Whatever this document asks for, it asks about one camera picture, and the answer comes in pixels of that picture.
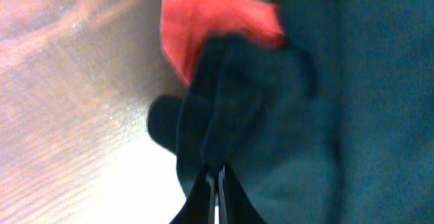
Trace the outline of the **red t-shirt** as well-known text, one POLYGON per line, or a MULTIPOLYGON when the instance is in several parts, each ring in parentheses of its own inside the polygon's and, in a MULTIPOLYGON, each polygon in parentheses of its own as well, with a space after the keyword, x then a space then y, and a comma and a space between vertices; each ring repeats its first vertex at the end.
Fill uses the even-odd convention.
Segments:
POLYGON ((159 23, 161 50, 189 85, 205 40, 211 35, 239 33, 266 47, 283 44, 278 7, 257 0, 162 0, 159 23))

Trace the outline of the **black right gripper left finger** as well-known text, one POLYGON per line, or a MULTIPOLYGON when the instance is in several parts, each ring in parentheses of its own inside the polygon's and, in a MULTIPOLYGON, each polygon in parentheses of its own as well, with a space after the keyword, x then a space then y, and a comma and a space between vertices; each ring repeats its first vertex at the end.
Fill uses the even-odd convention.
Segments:
POLYGON ((193 188, 181 210, 170 224, 214 224, 215 180, 208 169, 195 179, 193 188))

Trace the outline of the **black t-shirt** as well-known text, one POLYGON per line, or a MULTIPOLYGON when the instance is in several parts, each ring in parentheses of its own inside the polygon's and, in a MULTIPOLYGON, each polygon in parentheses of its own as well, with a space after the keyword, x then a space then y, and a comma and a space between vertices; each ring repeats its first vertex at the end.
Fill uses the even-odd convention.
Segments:
POLYGON ((279 0, 283 46, 209 38, 151 105, 186 195, 234 174, 267 223, 433 222, 433 0, 279 0))

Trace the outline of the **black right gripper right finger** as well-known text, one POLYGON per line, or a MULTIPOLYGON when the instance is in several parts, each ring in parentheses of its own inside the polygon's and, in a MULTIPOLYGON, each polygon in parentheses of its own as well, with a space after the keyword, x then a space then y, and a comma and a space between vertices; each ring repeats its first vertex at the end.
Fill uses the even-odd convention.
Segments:
POLYGON ((231 168, 218 173, 218 205, 222 224, 266 224, 231 168))

